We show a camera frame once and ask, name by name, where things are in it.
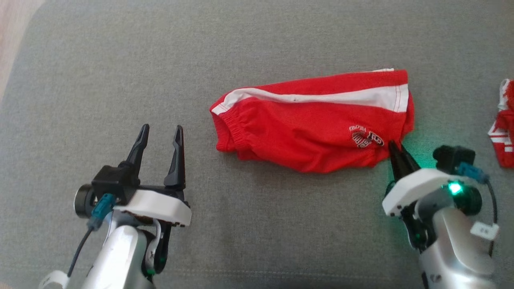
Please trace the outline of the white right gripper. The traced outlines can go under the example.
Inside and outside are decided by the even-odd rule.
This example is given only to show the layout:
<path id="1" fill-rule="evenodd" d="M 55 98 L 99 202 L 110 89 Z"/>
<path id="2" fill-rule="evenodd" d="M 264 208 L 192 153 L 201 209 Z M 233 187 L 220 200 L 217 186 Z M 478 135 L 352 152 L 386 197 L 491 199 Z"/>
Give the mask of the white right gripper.
<path id="1" fill-rule="evenodd" d="M 382 201 L 387 216 L 400 216 L 411 205 L 415 218 L 431 218 L 441 209 L 456 207 L 447 188 L 451 175 L 437 169 L 421 169 L 405 146 L 400 150 L 394 140 L 388 147 L 396 185 Z"/>

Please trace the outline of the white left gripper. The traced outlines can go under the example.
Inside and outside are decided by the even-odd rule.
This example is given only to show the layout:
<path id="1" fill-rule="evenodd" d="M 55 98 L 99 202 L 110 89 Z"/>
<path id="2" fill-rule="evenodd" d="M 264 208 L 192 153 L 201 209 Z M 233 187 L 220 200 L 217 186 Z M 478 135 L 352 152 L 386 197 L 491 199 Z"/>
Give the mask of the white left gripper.
<path id="1" fill-rule="evenodd" d="M 149 124 L 145 123 L 140 129 L 127 159 L 120 163 L 120 167 L 129 167 L 133 170 L 133 174 L 139 174 L 148 137 Z M 151 185 L 134 189 L 127 204 L 118 204 L 114 207 L 114 210 L 156 218 L 183 227 L 190 225 L 192 211 L 185 199 L 185 194 L 182 190 L 173 190 L 185 189 L 186 187 L 184 130 L 182 126 L 176 126 L 172 145 L 174 148 L 172 162 L 164 180 L 165 187 L 172 189 Z"/>

